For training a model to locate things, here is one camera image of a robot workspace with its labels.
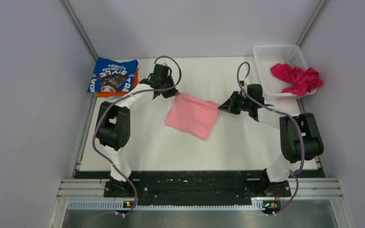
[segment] metal floor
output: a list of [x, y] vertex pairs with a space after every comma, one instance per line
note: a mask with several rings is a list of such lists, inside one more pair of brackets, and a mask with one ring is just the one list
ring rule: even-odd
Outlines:
[[[68, 211], [62, 228], [81, 228], [98, 210]], [[336, 228], [328, 200], [294, 201], [277, 217], [260, 211], [137, 211], [127, 218], [104, 215], [83, 228]]]

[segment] blue package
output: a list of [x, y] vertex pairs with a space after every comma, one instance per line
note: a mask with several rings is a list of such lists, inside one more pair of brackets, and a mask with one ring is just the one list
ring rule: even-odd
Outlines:
[[138, 60], [118, 63], [99, 57], [88, 92], [129, 92], [133, 89]]

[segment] white table surface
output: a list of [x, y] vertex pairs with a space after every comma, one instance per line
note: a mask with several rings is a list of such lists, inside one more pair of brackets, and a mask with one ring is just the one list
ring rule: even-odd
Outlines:
[[[243, 61], [251, 65], [250, 83], [258, 83], [253, 57], [176, 58], [182, 69], [182, 80], [177, 86], [181, 92], [199, 99], [225, 102], [237, 85], [237, 67]], [[139, 79], [153, 71], [154, 59], [139, 59]], [[167, 59], [178, 79], [177, 67]], [[246, 74], [242, 67], [241, 78]], [[92, 147], [92, 135], [96, 126], [99, 98], [93, 112], [87, 142], [80, 164], [80, 171], [109, 171], [109, 163]], [[193, 170], [263, 170], [270, 166], [281, 153], [279, 130], [254, 121], [247, 112], [240, 115], [219, 112], [207, 141], [189, 133], [182, 133], [164, 124], [173, 106], [174, 98], [162, 96], [146, 103], [139, 112], [131, 113], [131, 137], [125, 148], [128, 161], [134, 171], [193, 171]], [[273, 104], [290, 114], [299, 114], [296, 100], [271, 100]], [[99, 150], [103, 147], [97, 143]], [[306, 161], [304, 169], [317, 169], [316, 161]]]

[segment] pink cloth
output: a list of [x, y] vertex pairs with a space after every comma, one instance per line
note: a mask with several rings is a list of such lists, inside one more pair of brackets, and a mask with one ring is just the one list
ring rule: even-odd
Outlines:
[[289, 64], [276, 64], [271, 68], [271, 73], [284, 82], [289, 82], [293, 87], [287, 87], [282, 90], [283, 93], [293, 93], [298, 96], [304, 96], [307, 92], [321, 87], [323, 81], [319, 78], [319, 73], [313, 68], [303, 70], [295, 66], [293, 69]]
[[166, 125], [206, 140], [218, 115], [218, 104], [203, 101], [189, 94], [175, 97]]

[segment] purple cable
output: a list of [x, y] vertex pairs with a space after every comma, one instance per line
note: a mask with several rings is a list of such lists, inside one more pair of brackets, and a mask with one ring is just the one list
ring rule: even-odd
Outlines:
[[245, 89], [241, 85], [240, 79], [239, 79], [240, 69], [241, 69], [241, 67], [244, 64], [247, 64], [248, 65], [248, 71], [247, 71], [247, 74], [246, 74], [246, 77], [247, 77], [248, 74], [250, 73], [250, 64], [248, 62], [242, 62], [240, 64], [239, 68], [237, 69], [237, 83], [239, 83], [240, 89], [243, 91], [244, 95], [246, 97], [248, 97], [251, 101], [255, 102], [256, 104], [258, 104], [259, 106], [261, 106], [261, 107], [263, 107], [265, 109], [270, 110], [271, 112], [276, 112], [278, 114], [287, 116], [293, 122], [293, 124], [294, 124], [294, 126], [295, 126], [295, 128], [297, 130], [298, 138], [300, 140], [301, 161], [300, 161], [300, 167], [299, 167], [299, 169], [296, 172], [292, 173], [292, 174], [293, 175], [299, 175], [303, 171], [304, 160], [305, 160], [304, 142], [303, 142], [303, 136], [301, 135], [300, 126], [298, 125], [298, 123], [296, 122], [296, 120], [290, 114], [285, 113], [285, 112], [282, 112], [282, 111], [279, 111], [279, 110], [276, 110], [276, 109], [272, 109], [272, 108], [270, 108], [268, 106], [265, 106], [265, 105], [261, 104], [260, 102], [258, 102], [257, 100], [255, 100], [254, 98], [252, 98], [250, 95], [247, 94], [247, 92], [245, 91]]
[[[161, 58], [167, 58], [167, 59], [170, 59], [171, 61], [173, 61], [176, 65], [177, 65], [177, 67], [178, 67], [178, 74], [179, 74], [179, 77], [178, 77], [178, 81], [177, 81], [177, 83], [175, 84], [175, 85], [173, 85], [173, 86], [171, 86], [171, 87], [169, 87], [169, 88], [165, 88], [165, 89], [144, 89], [144, 90], [140, 90], [140, 91], [137, 91], [137, 92], [134, 92], [134, 93], [132, 93], [132, 95], [136, 95], [136, 94], [139, 94], [139, 93], [143, 93], [143, 92], [164, 92], [164, 91], [167, 91], [167, 90], [170, 90], [170, 89], [173, 89], [173, 88], [175, 88], [179, 83], [180, 83], [180, 81], [181, 81], [181, 68], [180, 68], [180, 66], [178, 65], [178, 63], [173, 59], [173, 58], [171, 58], [171, 57], [168, 57], [168, 56], [160, 56], [160, 57], [158, 57], [155, 61], [154, 61], [154, 63], [156, 64], [156, 62], [159, 60], [159, 59], [161, 59]], [[110, 162], [110, 164], [111, 164], [111, 166], [115, 169], [115, 171], [117, 171], [119, 174], [120, 174], [120, 176], [122, 176], [123, 178], [125, 178], [126, 179], [126, 181], [132, 186], [132, 189], [134, 190], [134, 204], [132, 205], [132, 207], [131, 207], [131, 209], [127, 212], [127, 213], [125, 213], [125, 216], [128, 216], [128, 215], [130, 215], [131, 213], [132, 213], [132, 211], [135, 209], [135, 207], [136, 207], [136, 202], [137, 202], [137, 200], [138, 200], [138, 193], [137, 193], [137, 191], [136, 191], [136, 187], [135, 187], [135, 185], [132, 183], [132, 181], [130, 180], [130, 179], [128, 179], [128, 177], [126, 177], [114, 164], [113, 164], [113, 161], [109, 158], [109, 157], [107, 157], [107, 156], [105, 156], [103, 153], [101, 153], [97, 148], [96, 148], [96, 136], [97, 136], [97, 132], [98, 132], [98, 129], [99, 129], [99, 126], [101, 125], [101, 123], [103, 122], [103, 120], [104, 120], [104, 118], [106, 117], [106, 115], [107, 115], [107, 113], [110, 111], [110, 109], [115, 105], [115, 104], [117, 104], [118, 102], [120, 102], [120, 101], [123, 101], [123, 100], [125, 100], [125, 99], [127, 99], [127, 98], [129, 98], [131, 95], [130, 94], [127, 94], [127, 95], [125, 95], [124, 97], [121, 97], [120, 99], [118, 99], [118, 100], [116, 100], [116, 101], [114, 101], [113, 103], [111, 103], [110, 104], [110, 106], [104, 111], [104, 113], [103, 113], [103, 115], [101, 116], [101, 118], [100, 118], [100, 120], [98, 121], [98, 123], [97, 123], [97, 126], [96, 126], [96, 128], [95, 128], [95, 131], [94, 131], [94, 134], [93, 134], [93, 140], [92, 140], [92, 144], [93, 144], [93, 149], [100, 155], [100, 156], [102, 156], [103, 158], [105, 158], [107, 161], [109, 161]]]
[[297, 195], [297, 191], [298, 191], [298, 178], [292, 173], [291, 176], [296, 180], [296, 189], [295, 192], [293, 193], [292, 197], [290, 197], [289, 201], [278, 211], [275, 212], [275, 216], [282, 213], [286, 208], [288, 208], [289, 204], [293, 201], [293, 199], [296, 197]]

